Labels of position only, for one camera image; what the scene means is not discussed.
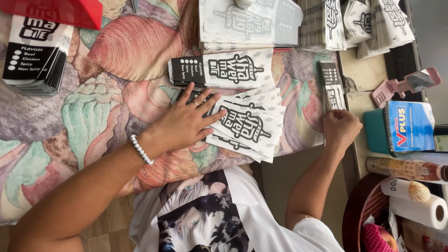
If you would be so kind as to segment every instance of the floral tablecloth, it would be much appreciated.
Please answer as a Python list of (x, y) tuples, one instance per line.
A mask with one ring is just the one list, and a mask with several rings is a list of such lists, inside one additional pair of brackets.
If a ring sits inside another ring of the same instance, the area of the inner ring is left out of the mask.
[[(101, 2), (102, 30), (75, 28), (58, 95), (22, 96), (0, 80), (0, 224), (19, 219), (58, 184), (157, 119), (177, 89), (168, 80), (168, 60), (200, 54), (197, 0), (140, 0), (137, 14), (130, 0)], [(0, 74), (11, 19), (0, 12)], [(336, 56), (274, 53), (272, 75), (287, 106), (276, 156), (323, 143), (315, 76), (320, 60)], [(157, 157), (119, 196), (252, 161), (198, 142)]]

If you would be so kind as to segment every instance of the white t-shirt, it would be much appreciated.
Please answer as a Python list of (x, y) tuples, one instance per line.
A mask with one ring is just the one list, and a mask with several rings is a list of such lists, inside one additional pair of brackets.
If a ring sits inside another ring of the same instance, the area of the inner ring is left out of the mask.
[(343, 252), (317, 219), (280, 226), (238, 166), (138, 194), (129, 235), (134, 252)]

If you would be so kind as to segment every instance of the red plastic box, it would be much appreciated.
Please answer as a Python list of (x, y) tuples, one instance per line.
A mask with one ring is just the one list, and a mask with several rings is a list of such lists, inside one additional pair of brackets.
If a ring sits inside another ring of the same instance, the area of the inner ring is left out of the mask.
[(0, 0), (0, 10), (99, 30), (103, 5), (98, 0)]

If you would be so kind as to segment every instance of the blue notebook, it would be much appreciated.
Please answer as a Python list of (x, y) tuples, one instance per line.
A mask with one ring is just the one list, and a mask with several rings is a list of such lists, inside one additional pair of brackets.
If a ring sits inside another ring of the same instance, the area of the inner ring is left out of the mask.
[(391, 151), (434, 150), (434, 116), (422, 102), (389, 101), (384, 108)]

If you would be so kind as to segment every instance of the hand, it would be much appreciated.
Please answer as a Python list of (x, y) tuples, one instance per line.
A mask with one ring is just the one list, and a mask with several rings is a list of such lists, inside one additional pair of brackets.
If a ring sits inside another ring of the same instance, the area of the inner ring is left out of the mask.
[(362, 129), (359, 118), (347, 110), (335, 109), (325, 117), (326, 147), (345, 153)]
[(213, 129), (204, 129), (204, 127), (221, 119), (227, 113), (226, 110), (221, 110), (214, 115), (202, 118), (202, 115), (221, 98), (221, 94), (216, 93), (203, 103), (211, 93), (211, 89), (207, 88), (193, 100), (199, 107), (196, 107), (193, 102), (186, 105), (193, 87), (194, 83), (189, 83), (182, 97), (141, 134), (143, 141), (148, 139), (149, 144), (156, 145), (160, 154), (189, 147), (205, 138), (213, 133)]

